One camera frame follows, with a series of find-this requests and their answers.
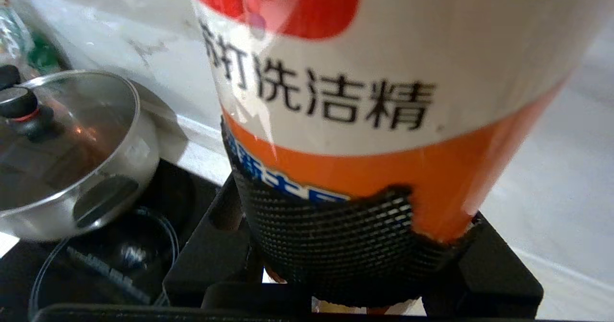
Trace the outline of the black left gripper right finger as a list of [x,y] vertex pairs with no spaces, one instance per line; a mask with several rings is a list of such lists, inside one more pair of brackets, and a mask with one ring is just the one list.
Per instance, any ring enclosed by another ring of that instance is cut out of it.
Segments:
[[539,280],[478,214],[472,242],[423,294],[427,316],[536,316],[544,297]]

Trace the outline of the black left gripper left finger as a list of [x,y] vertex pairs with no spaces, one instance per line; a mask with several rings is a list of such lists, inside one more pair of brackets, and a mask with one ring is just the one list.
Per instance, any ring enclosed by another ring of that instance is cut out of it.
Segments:
[[262,278],[262,261],[229,175],[164,278],[163,289],[172,307],[197,308],[212,285],[261,283]]

